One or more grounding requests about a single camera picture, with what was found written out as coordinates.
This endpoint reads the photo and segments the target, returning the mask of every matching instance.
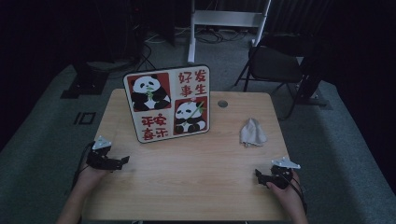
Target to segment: panda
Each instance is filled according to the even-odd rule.
[[[163,109],[171,102],[157,75],[140,77],[137,80],[132,80],[131,84],[133,86],[131,99],[136,110]]]
[[[175,133],[196,133],[206,126],[200,105],[202,106],[202,102],[184,102],[178,106]]]

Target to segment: white cloth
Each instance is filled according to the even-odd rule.
[[[262,147],[262,143],[266,141],[267,137],[260,123],[256,119],[249,119],[241,130],[241,143],[244,143],[245,147],[250,145]]]

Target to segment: wooden table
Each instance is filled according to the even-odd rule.
[[[228,106],[218,106],[225,100]],[[254,170],[269,175],[271,160],[288,157],[266,93],[210,93],[210,131],[154,143],[136,140],[124,89],[114,90],[97,135],[112,141],[109,158],[131,156],[105,177],[85,203],[94,220],[289,219]],[[239,133],[249,118],[267,135],[263,147],[245,147]]]

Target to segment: chair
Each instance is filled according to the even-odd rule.
[[[257,47],[249,50],[247,63],[234,85],[236,86],[240,80],[245,80],[244,91],[247,91],[249,81],[280,82],[280,85],[271,92],[273,95],[286,84],[293,97],[293,103],[289,113],[278,119],[287,119],[302,95],[302,87],[307,79],[303,69],[314,62],[319,53],[320,44],[313,37],[265,35]],[[301,64],[296,57],[304,57]],[[300,83],[300,88],[294,96],[289,87],[290,83]]]

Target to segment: small black object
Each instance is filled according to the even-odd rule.
[[[106,155],[110,147],[91,149],[88,154],[87,164],[98,170],[121,170],[122,165],[128,163],[129,156],[121,160],[109,159]]]
[[[263,175],[260,171],[256,171],[256,176],[259,180],[259,184],[267,186],[267,182],[274,183],[278,188],[285,189],[290,181],[293,179],[293,173],[291,168],[285,168],[274,165],[271,168],[272,175]]]

